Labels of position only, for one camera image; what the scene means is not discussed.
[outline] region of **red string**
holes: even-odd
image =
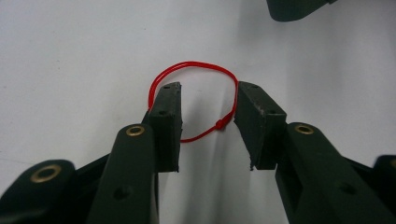
[[[203,133],[199,134],[198,136],[195,136],[192,138],[187,138],[187,139],[181,139],[180,140],[181,143],[193,142],[193,141],[198,140],[198,139],[204,137],[205,135],[213,132],[214,130],[223,129],[233,118],[233,113],[235,112],[235,109],[236,109],[236,98],[237,98],[237,92],[238,92],[238,80],[236,79],[236,77],[233,73],[231,73],[230,71],[228,71],[227,69],[225,69],[223,67],[220,67],[218,65],[211,64],[211,63],[200,63],[200,62],[177,63],[175,65],[168,67],[163,72],[161,72],[152,82],[151,87],[149,88],[149,93],[148,93],[148,111],[151,110],[152,105],[154,104],[155,91],[157,89],[157,86],[160,84],[160,82],[165,77],[167,77],[169,74],[175,72],[176,70],[185,68],[185,67],[202,67],[202,68],[212,69],[212,70],[219,71],[219,72],[229,76],[230,78],[233,79],[233,83],[235,84],[235,94],[233,96],[233,108],[231,109],[231,111],[228,114],[226,114],[222,119],[219,119],[213,127],[209,128],[208,130],[204,131]]]

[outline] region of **white surface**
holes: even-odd
[[[396,2],[340,0],[272,21],[264,0],[0,1],[0,192],[29,166],[77,168],[140,122],[166,67],[216,63],[262,86],[288,122],[319,127],[346,157],[394,154]],[[227,77],[184,70],[184,136],[232,105]],[[236,126],[182,145],[161,175],[162,223],[287,223],[273,172],[250,172]]]

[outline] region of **knot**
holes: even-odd
[[[217,130],[221,130],[221,129],[224,128],[224,126],[225,126],[226,124],[227,124],[227,123],[224,122],[223,119],[219,119],[218,122],[216,122],[215,128],[216,128]]]

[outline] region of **screw hole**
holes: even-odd
[[[57,164],[45,166],[32,174],[30,180],[34,183],[47,182],[57,176],[62,170],[62,167]]]
[[[143,128],[142,126],[134,126],[129,128],[126,131],[126,134],[128,134],[129,136],[138,136],[140,134],[142,134],[145,131],[145,128]]]
[[[347,182],[337,181],[334,185],[346,194],[356,194],[356,189]]]
[[[314,133],[314,130],[311,127],[303,125],[303,124],[297,125],[295,127],[295,131],[297,131],[298,133],[303,133],[303,134],[312,134],[312,133]]]
[[[117,201],[126,200],[133,193],[133,189],[131,186],[121,186],[114,190],[113,198]]]

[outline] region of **dark green object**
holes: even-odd
[[[250,166],[258,170],[274,170],[276,155],[282,147],[286,113],[259,86],[240,81],[235,124],[250,155]]]
[[[87,224],[158,223],[154,132],[146,124],[121,129]]]
[[[284,139],[287,162],[276,183],[290,223],[396,223],[396,218],[324,134],[291,123]]]
[[[373,177],[378,197],[396,216],[396,156],[380,156],[375,162]]]
[[[148,113],[148,124],[155,135],[158,172],[178,172],[182,124],[180,92],[179,82],[161,87]]]
[[[43,161],[32,166],[1,198],[0,223],[61,223],[76,177],[70,161]]]
[[[336,0],[267,0],[275,21],[297,21]]]

